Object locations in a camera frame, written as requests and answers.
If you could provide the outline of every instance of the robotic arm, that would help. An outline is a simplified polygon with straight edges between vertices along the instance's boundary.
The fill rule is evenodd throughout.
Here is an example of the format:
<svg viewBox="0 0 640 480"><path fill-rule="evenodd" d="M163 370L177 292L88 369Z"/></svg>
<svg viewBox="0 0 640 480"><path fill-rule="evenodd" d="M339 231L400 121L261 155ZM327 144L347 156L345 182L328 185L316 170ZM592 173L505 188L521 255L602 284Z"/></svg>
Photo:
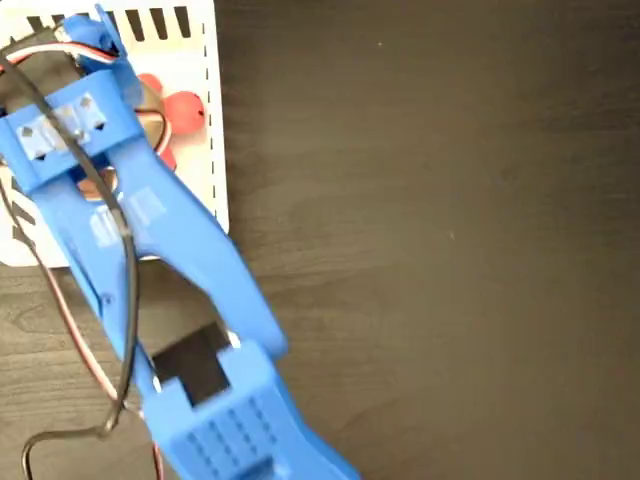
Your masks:
<svg viewBox="0 0 640 480"><path fill-rule="evenodd" d="M66 41L68 48L55 55L12 63L24 61L23 71L55 70L53 83L39 87L93 165L117 172L114 193L136 252L164 259L205 291L231 332L225 336L211 325L154 358L136 345L133 380L151 436L183 480L358 479L296 410L273 364L286 353L287 340L237 250L145 138L134 112L139 81L109 17L97 8L101 22L70 17L4 53L11 58L34 44ZM71 56L73 45L85 52ZM76 185L82 177L77 158L5 77L0 154L40 209L122 359L128 327L123 224L103 203L85 199Z"/></svg>

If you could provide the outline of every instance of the black stripe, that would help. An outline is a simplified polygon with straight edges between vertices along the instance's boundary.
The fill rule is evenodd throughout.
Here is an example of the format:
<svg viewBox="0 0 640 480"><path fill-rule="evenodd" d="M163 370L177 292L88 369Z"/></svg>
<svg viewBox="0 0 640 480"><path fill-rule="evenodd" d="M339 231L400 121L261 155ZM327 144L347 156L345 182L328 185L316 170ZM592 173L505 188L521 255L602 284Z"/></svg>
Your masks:
<svg viewBox="0 0 640 480"><path fill-rule="evenodd" d="M144 41L144 31L142 30L142 22L140 22L140 14L137 10L126 10L127 19L129 19L129 25L133 30L133 36L137 41Z"/></svg>
<svg viewBox="0 0 640 480"><path fill-rule="evenodd" d="M29 25L31 25L31 28L33 28L34 32L39 32L44 29L44 25L42 24L40 17L27 17L27 21L29 22Z"/></svg>
<svg viewBox="0 0 640 480"><path fill-rule="evenodd" d="M150 8L151 18L153 20L153 24L156 26L156 32L158 32L158 38L160 40L166 40L169 38L167 34L167 24L164 21L164 13L161 8Z"/></svg>
<svg viewBox="0 0 640 480"><path fill-rule="evenodd" d="M22 235L22 232L15 225L13 226L12 234L13 234L14 240L18 240L19 242L22 242L25 245L29 245L29 244L33 245L33 240L31 240L29 237L25 237L24 235Z"/></svg>
<svg viewBox="0 0 640 480"><path fill-rule="evenodd" d="M16 217L25 220L27 223L30 223L31 225L36 224L36 219L16 202L11 202L11 211L16 214Z"/></svg>
<svg viewBox="0 0 640 480"><path fill-rule="evenodd" d="M16 177L11 177L11 190L18 192L21 195L24 195L24 193L22 193L22 189L20 188L20 185L18 185L18 181L16 180Z"/></svg>
<svg viewBox="0 0 640 480"><path fill-rule="evenodd" d="M173 7L173 10L176 12L180 33L182 33L184 38L190 38L191 28L189 27L189 12L187 12L187 7Z"/></svg>

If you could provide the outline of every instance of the blue 3d-printed part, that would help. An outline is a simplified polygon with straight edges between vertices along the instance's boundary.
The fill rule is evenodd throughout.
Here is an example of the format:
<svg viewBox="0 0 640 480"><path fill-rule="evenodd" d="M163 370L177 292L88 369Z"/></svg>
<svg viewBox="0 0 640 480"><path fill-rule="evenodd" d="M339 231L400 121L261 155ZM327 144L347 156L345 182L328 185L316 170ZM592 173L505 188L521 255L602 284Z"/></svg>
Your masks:
<svg viewBox="0 0 640 480"><path fill-rule="evenodd" d="M93 73L47 101L69 113L63 120L79 132L96 167L115 168L116 197L138 254L162 258L200 287L241 341L237 348L217 352L228 388L195 406L177 377L158 390L149 357L137 345L133 378L154 440L183 480L358 479L294 407L272 363L286 352L286 338L232 242L147 142L131 108L140 86L120 39L101 14L104 23L67 19L67 33L101 47L113 41L122 57L112 68L87 65ZM54 141L53 148L34 155L34 148L51 142L34 146L32 136L23 135L25 126L40 137L51 136L40 111L27 106L0 118L0 153L40 209L122 358L127 276L115 222L102 203L78 191L80 167L69 151Z"/></svg>

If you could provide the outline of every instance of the red object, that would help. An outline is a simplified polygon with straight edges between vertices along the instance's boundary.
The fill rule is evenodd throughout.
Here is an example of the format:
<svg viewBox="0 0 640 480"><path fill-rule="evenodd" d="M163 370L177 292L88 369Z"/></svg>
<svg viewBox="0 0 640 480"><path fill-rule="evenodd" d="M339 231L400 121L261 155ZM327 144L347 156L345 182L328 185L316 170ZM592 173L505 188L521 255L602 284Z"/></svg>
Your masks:
<svg viewBox="0 0 640 480"><path fill-rule="evenodd" d="M162 93L162 82L150 73L142 73L138 75L138 78L142 83L147 85L150 88L153 88L157 93Z"/></svg>
<svg viewBox="0 0 640 480"><path fill-rule="evenodd" d="M165 115L173 133L185 135L204 127L204 105L193 92L178 92L164 99Z"/></svg>
<svg viewBox="0 0 640 480"><path fill-rule="evenodd" d="M142 73L138 78L145 85L153 89L158 95L162 95L162 82L150 73ZM204 127L204 104L200 97L193 92L177 92L163 99L164 113L171 123L171 131L174 135L188 135L195 133ZM177 168L176 158L167 146L160 158L171 169Z"/></svg>

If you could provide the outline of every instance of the dark wooden table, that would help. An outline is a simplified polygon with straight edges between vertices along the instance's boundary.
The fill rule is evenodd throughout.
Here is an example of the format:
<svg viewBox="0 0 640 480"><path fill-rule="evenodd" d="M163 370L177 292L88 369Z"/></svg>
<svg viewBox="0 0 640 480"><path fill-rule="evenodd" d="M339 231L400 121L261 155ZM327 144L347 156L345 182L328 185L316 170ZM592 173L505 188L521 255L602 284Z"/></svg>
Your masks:
<svg viewBox="0 0 640 480"><path fill-rule="evenodd" d="M308 422L368 480L640 477L640 4L218 15L232 236ZM143 281L147 345L210 317L162 265ZM104 407L38 272L1 269L2 477ZM148 451L127 420L42 446L37 479L151 479Z"/></svg>

